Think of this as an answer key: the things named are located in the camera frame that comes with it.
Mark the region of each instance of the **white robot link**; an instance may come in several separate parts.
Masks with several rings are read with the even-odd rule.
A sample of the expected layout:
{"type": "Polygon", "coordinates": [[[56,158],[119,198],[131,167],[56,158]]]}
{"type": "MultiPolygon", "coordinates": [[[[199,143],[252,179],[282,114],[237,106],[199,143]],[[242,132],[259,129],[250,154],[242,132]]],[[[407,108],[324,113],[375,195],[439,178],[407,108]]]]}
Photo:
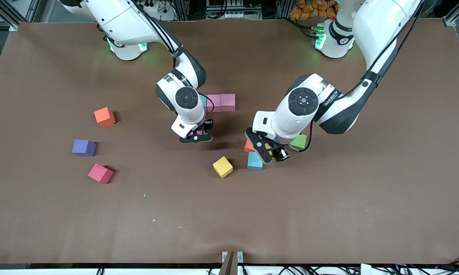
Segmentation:
{"type": "Polygon", "coordinates": [[[205,119],[203,103],[196,90],[205,83],[206,71],[168,29],[144,11],[144,1],[58,1],[69,12],[96,21],[111,51],[122,60],[137,58],[148,50],[151,42],[165,45],[174,60],[174,68],[158,81],[156,94],[165,107],[177,115],[172,130],[180,136],[181,143],[212,140],[206,130],[212,129],[213,123],[205,119]]]}
{"type": "MultiPolygon", "coordinates": [[[[245,131],[245,135],[261,161],[270,164],[273,158],[277,162],[289,158],[285,150],[289,147],[296,150],[290,143],[312,122],[316,122],[329,134],[348,131],[401,49],[405,39],[398,46],[397,37],[414,15],[414,23],[407,38],[420,16],[422,6],[423,0],[366,0],[362,5],[355,5],[358,8],[350,13],[350,18],[353,18],[355,42],[366,61],[365,74],[346,94],[317,74],[303,75],[290,86],[276,111],[258,111],[252,127],[245,131]]],[[[322,33],[321,37],[332,37],[326,41],[321,40],[329,42],[329,49],[345,49],[346,53],[349,46],[340,45],[337,43],[339,37],[334,38],[330,34],[333,26],[339,24],[331,22],[327,28],[317,28],[315,31],[322,33]]],[[[299,152],[309,147],[311,136],[308,139],[306,147],[299,152]]]]}

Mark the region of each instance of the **green cube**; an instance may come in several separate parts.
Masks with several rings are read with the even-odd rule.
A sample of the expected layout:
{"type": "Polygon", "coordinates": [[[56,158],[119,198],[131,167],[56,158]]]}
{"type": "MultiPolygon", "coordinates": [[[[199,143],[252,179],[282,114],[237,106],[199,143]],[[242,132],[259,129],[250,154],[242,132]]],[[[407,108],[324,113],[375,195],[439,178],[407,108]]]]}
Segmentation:
{"type": "Polygon", "coordinates": [[[290,143],[290,146],[297,150],[303,150],[306,146],[306,139],[308,139],[308,136],[305,134],[300,134],[294,139],[294,141],[290,143]]]}

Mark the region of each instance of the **brown tabletop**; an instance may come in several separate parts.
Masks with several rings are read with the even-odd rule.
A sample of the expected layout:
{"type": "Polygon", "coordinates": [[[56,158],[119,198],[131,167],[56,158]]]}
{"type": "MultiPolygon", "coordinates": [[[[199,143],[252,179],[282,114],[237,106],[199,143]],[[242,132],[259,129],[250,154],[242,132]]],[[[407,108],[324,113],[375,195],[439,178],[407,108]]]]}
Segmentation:
{"type": "Polygon", "coordinates": [[[304,153],[247,170],[243,132],[300,75],[343,92],[362,76],[357,47],[313,51],[286,21],[168,28],[207,69],[205,94],[235,93],[214,140],[182,145],[155,94],[172,65],[160,44],[135,61],[94,24],[21,24],[0,57],[0,263],[446,263],[459,256],[459,43],[420,20],[352,130],[315,126],[304,153]],[[119,122],[99,127],[108,106],[119,122]],[[72,155],[74,139],[97,155],[72,155]],[[220,179],[225,155],[235,170],[220,179]],[[104,185],[93,164],[116,174],[104,185]]]}

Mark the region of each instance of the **pink cube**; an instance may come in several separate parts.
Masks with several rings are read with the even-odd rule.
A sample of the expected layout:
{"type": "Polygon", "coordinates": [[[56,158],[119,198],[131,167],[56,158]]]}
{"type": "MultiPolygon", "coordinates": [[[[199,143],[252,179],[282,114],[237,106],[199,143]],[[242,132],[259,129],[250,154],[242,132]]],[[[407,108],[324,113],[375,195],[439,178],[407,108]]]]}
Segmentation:
{"type": "Polygon", "coordinates": [[[113,171],[110,171],[109,169],[96,163],[93,166],[92,170],[90,170],[90,173],[88,174],[88,176],[100,183],[107,184],[113,174],[114,174],[113,171]]]}
{"type": "Polygon", "coordinates": [[[215,113],[220,112],[221,111],[221,95],[220,94],[208,94],[207,98],[208,98],[207,99],[207,113],[210,113],[212,111],[213,103],[214,103],[214,112],[215,113]]]}
{"type": "Polygon", "coordinates": [[[221,111],[234,112],[236,111],[236,95],[222,94],[221,95],[221,111]]]}

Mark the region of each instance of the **orange cube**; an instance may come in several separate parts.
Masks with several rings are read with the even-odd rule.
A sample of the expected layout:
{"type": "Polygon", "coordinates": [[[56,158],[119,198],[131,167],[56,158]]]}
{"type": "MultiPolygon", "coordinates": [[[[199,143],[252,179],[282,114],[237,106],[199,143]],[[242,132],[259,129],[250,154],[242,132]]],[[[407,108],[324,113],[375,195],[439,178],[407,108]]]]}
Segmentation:
{"type": "Polygon", "coordinates": [[[253,148],[252,144],[250,141],[247,139],[247,144],[245,144],[245,152],[255,152],[255,149],[253,148]]]}
{"type": "Polygon", "coordinates": [[[110,127],[115,123],[114,114],[107,107],[95,111],[94,114],[97,123],[104,128],[110,127]]]}

